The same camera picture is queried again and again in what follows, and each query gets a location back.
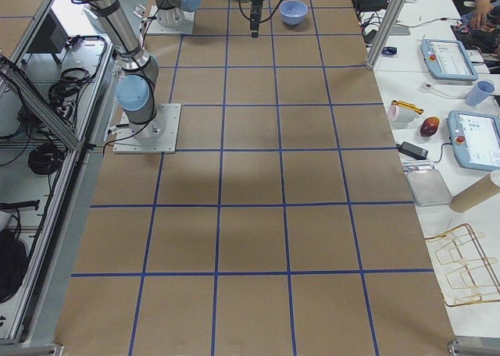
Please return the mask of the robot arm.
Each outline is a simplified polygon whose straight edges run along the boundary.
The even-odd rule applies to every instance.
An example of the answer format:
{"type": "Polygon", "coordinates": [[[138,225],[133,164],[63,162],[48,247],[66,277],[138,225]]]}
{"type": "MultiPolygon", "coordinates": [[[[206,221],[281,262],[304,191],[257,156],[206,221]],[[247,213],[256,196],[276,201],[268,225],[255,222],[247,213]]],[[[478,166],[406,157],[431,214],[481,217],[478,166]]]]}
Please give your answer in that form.
{"type": "MultiPolygon", "coordinates": [[[[249,22],[252,37],[259,36],[260,25],[269,21],[274,15],[263,18],[263,4],[266,0],[249,0],[250,13],[241,12],[249,22]]],[[[151,15],[148,18],[154,34],[191,34],[194,26],[195,12],[202,0],[155,0],[151,15]]]]}
{"type": "MultiPolygon", "coordinates": [[[[202,0],[155,0],[157,11],[194,12],[202,0]]],[[[166,129],[154,99],[159,67],[135,34],[120,0],[72,0],[87,4],[114,44],[124,79],[116,86],[116,99],[128,118],[130,135],[155,139],[166,129]]]]}

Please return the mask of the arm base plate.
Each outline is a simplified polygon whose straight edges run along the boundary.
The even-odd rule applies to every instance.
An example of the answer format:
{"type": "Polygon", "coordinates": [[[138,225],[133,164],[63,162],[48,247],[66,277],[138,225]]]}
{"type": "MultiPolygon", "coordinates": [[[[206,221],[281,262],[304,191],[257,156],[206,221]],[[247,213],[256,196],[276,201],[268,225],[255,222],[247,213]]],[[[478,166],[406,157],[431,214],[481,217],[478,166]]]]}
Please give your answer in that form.
{"type": "Polygon", "coordinates": [[[146,31],[151,35],[177,35],[193,33],[195,24],[195,12],[185,12],[179,8],[162,9],[158,12],[157,6],[153,5],[150,10],[152,20],[146,31]]]}
{"type": "Polygon", "coordinates": [[[181,104],[166,103],[156,106],[155,118],[142,129],[139,125],[129,124],[125,112],[122,112],[113,152],[116,154],[174,154],[180,125],[181,104]]]}

